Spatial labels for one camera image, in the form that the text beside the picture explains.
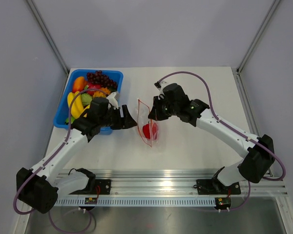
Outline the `clear zip top bag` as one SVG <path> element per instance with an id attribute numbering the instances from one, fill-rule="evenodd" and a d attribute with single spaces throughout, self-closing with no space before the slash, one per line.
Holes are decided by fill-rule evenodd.
<path id="1" fill-rule="evenodd" d="M 137 99 L 137 132 L 142 142 L 150 148 L 156 147 L 160 139 L 160 127 L 157 121 L 149 119 L 150 107 Z"/>

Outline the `red bell pepper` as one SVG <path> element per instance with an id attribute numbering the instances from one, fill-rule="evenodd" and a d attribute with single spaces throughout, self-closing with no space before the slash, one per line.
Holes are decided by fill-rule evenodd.
<path id="1" fill-rule="evenodd" d="M 159 127 L 156 122 L 148 123 L 142 128 L 144 137 L 148 140 L 157 140 L 159 136 Z"/>

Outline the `large yellow banana bunch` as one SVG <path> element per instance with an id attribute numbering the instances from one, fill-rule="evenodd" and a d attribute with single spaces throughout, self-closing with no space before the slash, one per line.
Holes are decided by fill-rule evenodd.
<path id="1" fill-rule="evenodd" d="M 80 117 L 87 117 L 88 109 L 90 108 L 90 105 L 87 105 L 84 110 L 82 111 Z"/>

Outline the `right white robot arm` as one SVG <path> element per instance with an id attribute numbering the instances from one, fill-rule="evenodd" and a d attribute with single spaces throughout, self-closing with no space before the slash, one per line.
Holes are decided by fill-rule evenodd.
<path id="1" fill-rule="evenodd" d="M 211 185 L 215 192 L 223 193 L 230 185 L 247 180 L 258 183 L 265 175 L 274 158 L 263 149 L 273 150 L 272 139 L 264 135 L 258 137 L 243 132 L 236 126 L 215 116 L 211 107 L 199 99 L 189 99 L 177 83 L 155 83 L 159 95 L 154 96 L 149 119 L 163 121 L 177 116 L 182 122 L 200 128 L 229 145 L 242 158 L 241 161 L 220 168 L 212 177 Z"/>

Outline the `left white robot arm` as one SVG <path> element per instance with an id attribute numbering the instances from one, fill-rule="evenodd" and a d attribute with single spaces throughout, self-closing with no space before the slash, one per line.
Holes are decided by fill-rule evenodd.
<path id="1" fill-rule="evenodd" d="M 31 169 L 21 168 L 17 172 L 17 193 L 14 199 L 45 214 L 61 197 L 76 191 L 85 194 L 92 193 L 96 190 L 96 175 L 93 172 L 80 168 L 76 172 L 58 179 L 59 172 L 94 136 L 100 133 L 103 127 L 122 130 L 136 126 L 137 122 L 129 113 L 126 105 L 116 108 L 107 98 L 93 99 L 90 107 L 73 121 L 66 138 L 57 149 Z"/>

